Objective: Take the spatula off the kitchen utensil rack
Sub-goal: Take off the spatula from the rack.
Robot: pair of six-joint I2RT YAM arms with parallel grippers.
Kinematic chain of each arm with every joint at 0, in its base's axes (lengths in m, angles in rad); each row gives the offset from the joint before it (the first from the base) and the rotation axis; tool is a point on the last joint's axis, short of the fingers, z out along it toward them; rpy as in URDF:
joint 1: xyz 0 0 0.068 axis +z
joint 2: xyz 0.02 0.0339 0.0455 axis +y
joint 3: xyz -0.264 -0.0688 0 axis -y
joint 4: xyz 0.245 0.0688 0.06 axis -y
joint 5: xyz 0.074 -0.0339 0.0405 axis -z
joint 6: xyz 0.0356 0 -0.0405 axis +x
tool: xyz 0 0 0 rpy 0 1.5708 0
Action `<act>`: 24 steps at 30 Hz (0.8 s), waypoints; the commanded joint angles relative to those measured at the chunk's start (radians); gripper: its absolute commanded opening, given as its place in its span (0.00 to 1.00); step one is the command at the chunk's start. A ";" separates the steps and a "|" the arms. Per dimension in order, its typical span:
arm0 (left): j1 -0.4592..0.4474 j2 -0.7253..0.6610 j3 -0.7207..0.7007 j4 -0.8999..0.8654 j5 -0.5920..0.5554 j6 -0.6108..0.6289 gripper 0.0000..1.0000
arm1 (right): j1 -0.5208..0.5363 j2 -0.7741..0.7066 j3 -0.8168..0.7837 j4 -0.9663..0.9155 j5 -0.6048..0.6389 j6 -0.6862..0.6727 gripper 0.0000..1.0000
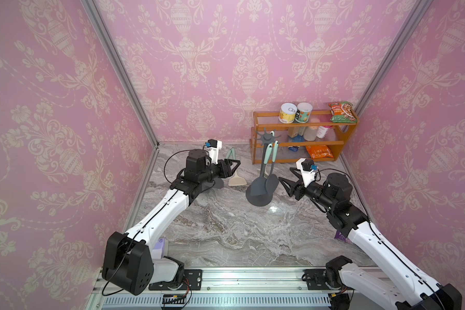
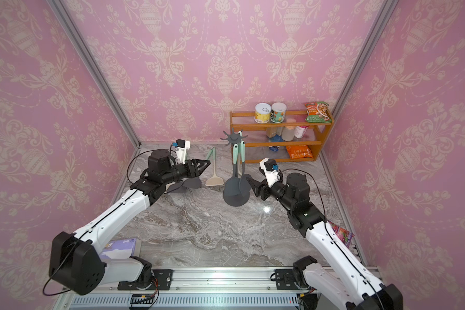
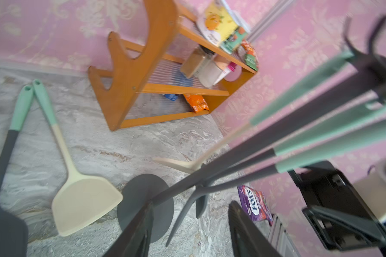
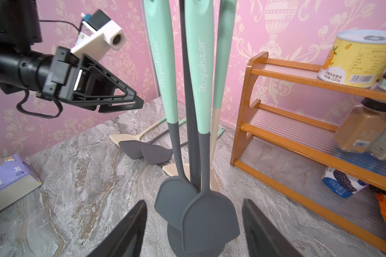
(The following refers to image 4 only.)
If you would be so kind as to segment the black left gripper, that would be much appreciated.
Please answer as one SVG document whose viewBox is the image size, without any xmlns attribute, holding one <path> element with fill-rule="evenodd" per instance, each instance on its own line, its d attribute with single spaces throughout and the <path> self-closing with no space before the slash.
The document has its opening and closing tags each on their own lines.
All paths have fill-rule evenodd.
<svg viewBox="0 0 386 257">
<path fill-rule="evenodd" d="M 78 58 L 64 47 L 57 48 L 49 74 L 40 86 L 38 98 L 102 114 L 141 109 L 144 105 L 135 90 L 95 59 L 88 54 Z"/>
</svg>

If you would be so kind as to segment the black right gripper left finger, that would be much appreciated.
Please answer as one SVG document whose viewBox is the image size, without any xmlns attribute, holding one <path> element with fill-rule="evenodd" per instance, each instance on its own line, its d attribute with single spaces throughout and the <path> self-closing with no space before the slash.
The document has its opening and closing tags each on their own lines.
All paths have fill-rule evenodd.
<svg viewBox="0 0 386 257">
<path fill-rule="evenodd" d="M 148 218 L 144 200 L 139 200 L 90 257 L 139 257 Z"/>
</svg>

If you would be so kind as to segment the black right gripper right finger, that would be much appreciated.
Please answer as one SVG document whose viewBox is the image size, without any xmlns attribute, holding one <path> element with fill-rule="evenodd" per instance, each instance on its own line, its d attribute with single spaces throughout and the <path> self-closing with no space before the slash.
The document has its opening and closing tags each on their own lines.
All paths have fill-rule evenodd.
<svg viewBox="0 0 386 257">
<path fill-rule="evenodd" d="M 244 199 L 242 216 L 251 257 L 300 257 L 300 252 L 277 230 L 250 199 Z"/>
</svg>

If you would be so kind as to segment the mint grey solid spatula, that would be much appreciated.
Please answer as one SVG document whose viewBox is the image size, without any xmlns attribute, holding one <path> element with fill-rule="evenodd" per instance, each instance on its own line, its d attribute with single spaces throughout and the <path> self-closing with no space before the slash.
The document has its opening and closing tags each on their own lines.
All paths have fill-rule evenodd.
<svg viewBox="0 0 386 257">
<path fill-rule="evenodd" d="M 186 252 L 208 251 L 240 235 L 232 201 L 210 189 L 210 133 L 214 71 L 214 11 L 212 1 L 185 2 L 185 30 L 201 160 L 202 188 L 182 215 Z"/>
</svg>

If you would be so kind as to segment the beige long-handled spatula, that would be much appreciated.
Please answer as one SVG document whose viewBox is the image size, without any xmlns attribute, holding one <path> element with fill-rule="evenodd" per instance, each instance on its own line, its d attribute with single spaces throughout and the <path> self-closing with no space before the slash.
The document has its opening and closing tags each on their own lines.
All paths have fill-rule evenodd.
<svg viewBox="0 0 386 257">
<path fill-rule="evenodd" d="M 141 137 L 145 135 L 147 132 L 151 131 L 153 128 L 157 127 L 159 124 L 164 122 L 166 120 L 166 117 L 161 118 L 159 121 L 145 129 L 143 132 L 141 132 L 138 135 L 130 135 L 130 134 L 112 134 L 110 135 L 110 139 L 117 145 L 119 145 L 119 142 L 121 141 L 140 141 Z"/>
</svg>

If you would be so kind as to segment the mint grey ladle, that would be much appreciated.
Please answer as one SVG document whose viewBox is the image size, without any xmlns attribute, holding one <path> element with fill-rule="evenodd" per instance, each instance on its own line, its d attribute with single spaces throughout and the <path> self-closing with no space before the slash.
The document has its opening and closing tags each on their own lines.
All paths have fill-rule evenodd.
<svg viewBox="0 0 386 257">
<path fill-rule="evenodd" d="M 180 231 L 183 213 L 198 192 L 185 176 L 182 162 L 172 19 L 168 1 L 144 1 L 144 9 L 154 68 L 178 172 L 176 176 L 162 182 L 154 208 L 165 221 Z"/>
</svg>

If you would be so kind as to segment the mint grey slotted turner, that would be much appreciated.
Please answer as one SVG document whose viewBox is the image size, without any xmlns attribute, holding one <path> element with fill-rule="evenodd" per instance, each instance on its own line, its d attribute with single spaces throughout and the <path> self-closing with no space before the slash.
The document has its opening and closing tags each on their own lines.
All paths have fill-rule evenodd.
<svg viewBox="0 0 386 257">
<path fill-rule="evenodd" d="M 119 146 L 124 153 L 126 153 L 131 159 L 135 160 L 140 157 L 143 157 L 142 150 L 141 150 L 141 147 L 143 145 L 152 145 L 153 142 L 155 142 L 157 139 L 159 139 L 160 137 L 164 136 L 169 132 L 170 139 L 172 142 L 172 150 L 175 157 L 175 162 L 182 163 L 182 154 L 181 154 L 182 145 L 180 144 L 179 126 L 184 124 L 183 121 L 186 122 L 186 118 L 175 124 L 168 123 L 168 129 L 162 132 L 161 134 L 157 135 L 149 142 L 141 142 L 136 140 L 121 141 L 119 142 Z"/>
</svg>

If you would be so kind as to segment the mint beige scraper spatula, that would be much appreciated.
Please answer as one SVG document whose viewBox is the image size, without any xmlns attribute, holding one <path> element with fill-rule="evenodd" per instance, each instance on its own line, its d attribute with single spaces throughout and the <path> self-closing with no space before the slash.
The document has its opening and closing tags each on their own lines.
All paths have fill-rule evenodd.
<svg viewBox="0 0 386 257">
<path fill-rule="evenodd" d="M 213 159 L 218 137 L 224 131 L 219 128 L 223 94 L 226 84 L 228 61 L 231 51 L 234 20 L 237 1 L 221 1 L 218 19 L 217 51 L 216 51 L 216 72 L 215 89 L 213 97 L 213 112 L 211 123 L 210 159 Z M 190 164 L 183 164 L 183 168 L 191 167 Z"/>
</svg>

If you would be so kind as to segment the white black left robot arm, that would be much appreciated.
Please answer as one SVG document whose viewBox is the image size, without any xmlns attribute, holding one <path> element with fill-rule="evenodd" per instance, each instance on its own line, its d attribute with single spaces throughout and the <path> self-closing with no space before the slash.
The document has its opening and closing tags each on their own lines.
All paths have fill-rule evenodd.
<svg viewBox="0 0 386 257">
<path fill-rule="evenodd" d="M 35 1 L 0 1 L 0 88 L 5 94 L 35 92 L 40 99 L 100 113 L 142 108 L 136 91 L 100 64 L 126 42 L 122 28 L 103 11 L 83 15 L 72 49 L 53 55 L 33 51 L 42 41 Z"/>
</svg>

